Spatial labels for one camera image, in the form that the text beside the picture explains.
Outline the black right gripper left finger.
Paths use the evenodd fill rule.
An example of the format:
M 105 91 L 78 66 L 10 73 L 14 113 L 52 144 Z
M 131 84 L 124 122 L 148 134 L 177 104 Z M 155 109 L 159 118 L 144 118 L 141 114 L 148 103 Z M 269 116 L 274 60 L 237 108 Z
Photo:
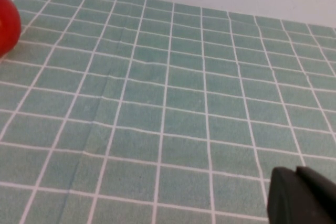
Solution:
M 272 170 L 267 214 L 270 223 L 313 223 L 316 202 L 309 188 L 288 168 Z

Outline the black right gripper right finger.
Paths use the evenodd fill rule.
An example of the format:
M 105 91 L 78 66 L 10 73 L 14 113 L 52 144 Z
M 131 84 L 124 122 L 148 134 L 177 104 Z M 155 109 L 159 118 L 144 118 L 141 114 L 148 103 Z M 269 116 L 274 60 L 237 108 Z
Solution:
M 296 173 L 308 186 L 324 212 L 335 223 L 335 183 L 307 166 L 297 167 Z

